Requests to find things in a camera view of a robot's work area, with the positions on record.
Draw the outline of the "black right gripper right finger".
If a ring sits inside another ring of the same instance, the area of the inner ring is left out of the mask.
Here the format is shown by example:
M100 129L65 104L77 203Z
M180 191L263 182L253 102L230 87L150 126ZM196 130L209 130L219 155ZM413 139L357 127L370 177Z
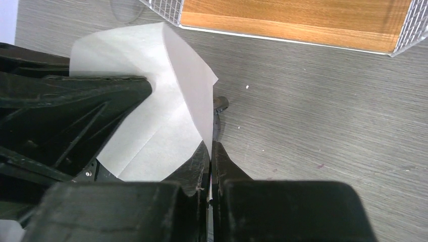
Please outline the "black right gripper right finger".
M214 241L376 241L357 192L328 180L254 180L219 142L211 158Z

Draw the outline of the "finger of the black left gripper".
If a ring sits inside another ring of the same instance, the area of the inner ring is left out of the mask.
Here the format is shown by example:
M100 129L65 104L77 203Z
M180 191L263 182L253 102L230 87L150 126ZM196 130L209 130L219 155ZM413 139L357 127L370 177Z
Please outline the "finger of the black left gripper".
M1 72L13 75L43 78L69 76L70 59L34 51L8 43L1 43Z
M1 73L1 185L95 181L97 155L151 92L143 77Z

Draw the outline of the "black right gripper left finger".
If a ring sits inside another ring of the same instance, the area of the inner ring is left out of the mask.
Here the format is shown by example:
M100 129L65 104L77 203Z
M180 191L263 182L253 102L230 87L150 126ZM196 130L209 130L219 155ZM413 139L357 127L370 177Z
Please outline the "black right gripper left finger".
M201 143L160 182L58 183L23 241L206 241L209 162Z

